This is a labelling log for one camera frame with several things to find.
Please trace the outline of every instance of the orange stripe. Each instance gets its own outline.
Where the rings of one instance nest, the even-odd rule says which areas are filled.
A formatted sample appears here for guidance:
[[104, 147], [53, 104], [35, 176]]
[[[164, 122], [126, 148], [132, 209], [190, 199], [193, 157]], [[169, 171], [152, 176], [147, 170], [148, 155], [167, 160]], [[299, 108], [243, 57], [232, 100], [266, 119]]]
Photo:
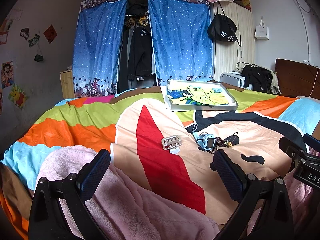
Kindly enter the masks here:
[[69, 101], [70, 106], [75, 106], [75, 107], [81, 107], [83, 106], [83, 103], [87, 100], [88, 98], [78, 98], [72, 101]]
[[0, 189], [0, 204], [5, 215], [7, 216], [8, 220], [13, 225], [15, 230], [24, 240], [28, 240], [29, 221], [23, 218], [21, 214], [13, 210], [13, 208], [9, 205], [7, 199], [3, 196], [2, 189]]
[[244, 109], [242, 113], [259, 112], [265, 116], [278, 118], [297, 98], [276, 96], [264, 101], [257, 101]]
[[187, 125], [189, 124], [192, 124], [193, 123], [193, 120], [192, 121], [186, 121], [186, 122], [183, 122], [183, 127], [186, 127]]
[[98, 129], [93, 125], [68, 126], [65, 120], [57, 121], [46, 118], [43, 122], [34, 124], [28, 133], [18, 141], [30, 146], [38, 144], [44, 144], [47, 147], [83, 145], [98, 152], [101, 149], [110, 151], [110, 144], [115, 139], [115, 124]]

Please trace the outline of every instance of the green stripe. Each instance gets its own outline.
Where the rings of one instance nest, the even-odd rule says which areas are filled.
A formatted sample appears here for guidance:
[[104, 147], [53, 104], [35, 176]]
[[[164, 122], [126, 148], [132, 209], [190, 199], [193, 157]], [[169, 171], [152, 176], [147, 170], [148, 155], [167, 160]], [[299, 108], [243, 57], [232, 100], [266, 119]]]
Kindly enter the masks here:
[[256, 92], [256, 91], [252, 91], [249, 89], [246, 89], [242, 92], [235, 90], [235, 89], [227, 89], [227, 90], [230, 92], [230, 94], [238, 102], [239, 106], [236, 111], [237, 113], [241, 113], [243, 110], [252, 106], [257, 101], [265, 101], [265, 100], [276, 97], [276, 95]]
[[143, 98], [154, 98], [164, 103], [162, 93], [144, 93], [136, 96], [124, 98], [115, 104], [94, 102], [92, 104], [75, 107], [65, 104], [55, 106], [46, 111], [36, 122], [43, 122], [46, 118], [57, 121], [65, 120], [69, 126], [81, 124], [83, 126], [94, 125], [101, 129], [111, 124], [116, 124], [122, 112], [134, 102]]
[[175, 112], [175, 114], [179, 117], [181, 122], [193, 121], [193, 112], [194, 110], [185, 111], [185, 112]]

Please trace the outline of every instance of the wooden cabinet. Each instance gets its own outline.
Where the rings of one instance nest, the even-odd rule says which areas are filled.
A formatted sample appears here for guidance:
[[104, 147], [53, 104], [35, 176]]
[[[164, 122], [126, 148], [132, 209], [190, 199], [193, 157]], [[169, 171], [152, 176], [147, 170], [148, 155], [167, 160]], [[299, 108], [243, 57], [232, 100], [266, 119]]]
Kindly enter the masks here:
[[60, 72], [60, 81], [64, 99], [75, 98], [72, 70]]
[[[236, 68], [238, 62], [254, 63], [254, 26], [252, 12], [235, 3], [221, 1], [221, 6], [226, 16], [228, 16], [237, 26], [236, 36], [242, 45], [237, 42], [214, 43], [214, 80], [219, 81], [223, 72], [231, 72]], [[210, 4], [210, 11], [215, 14], [223, 14], [218, 3]]]

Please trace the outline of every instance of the wooden headboard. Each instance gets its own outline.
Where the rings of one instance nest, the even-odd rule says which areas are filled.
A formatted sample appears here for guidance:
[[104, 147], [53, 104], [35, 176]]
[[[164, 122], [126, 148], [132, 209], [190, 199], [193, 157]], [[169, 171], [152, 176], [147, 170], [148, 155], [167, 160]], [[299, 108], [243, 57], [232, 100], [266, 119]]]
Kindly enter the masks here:
[[[308, 97], [316, 78], [318, 68], [286, 59], [276, 59], [278, 84], [282, 96]], [[320, 69], [313, 89], [312, 98], [320, 99]]]

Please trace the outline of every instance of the white cable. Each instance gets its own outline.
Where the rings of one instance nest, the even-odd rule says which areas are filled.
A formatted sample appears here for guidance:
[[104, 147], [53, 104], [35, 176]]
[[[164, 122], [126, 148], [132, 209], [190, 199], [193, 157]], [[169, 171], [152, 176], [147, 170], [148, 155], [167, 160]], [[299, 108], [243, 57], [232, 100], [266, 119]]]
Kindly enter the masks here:
[[302, 20], [303, 20], [303, 24], [304, 24], [304, 28], [306, 30], [306, 36], [307, 36], [307, 44], [308, 44], [308, 62], [310, 63], [310, 47], [309, 47], [309, 37], [308, 37], [308, 32], [307, 32], [307, 27], [306, 27], [306, 22], [304, 21], [304, 17], [303, 17], [303, 13], [301, 11], [304, 10], [306, 13], [311, 12], [311, 9], [309, 11], [306, 11], [305, 9], [302, 8], [302, 6], [299, 4], [298, 0], [296, 0], [297, 4], [298, 4], [298, 8], [300, 10], [301, 16], [302, 16]]
[[312, 88], [312, 91], [311, 91], [311, 94], [309, 97], [311, 97], [312, 93], [313, 93], [313, 90], [315, 89], [315, 85], [316, 85], [316, 80], [317, 80], [317, 76], [318, 76], [318, 72], [319, 72], [319, 68], [317, 68], [317, 74], [316, 74], [316, 78], [315, 78], [315, 82], [313, 83], [313, 88]]

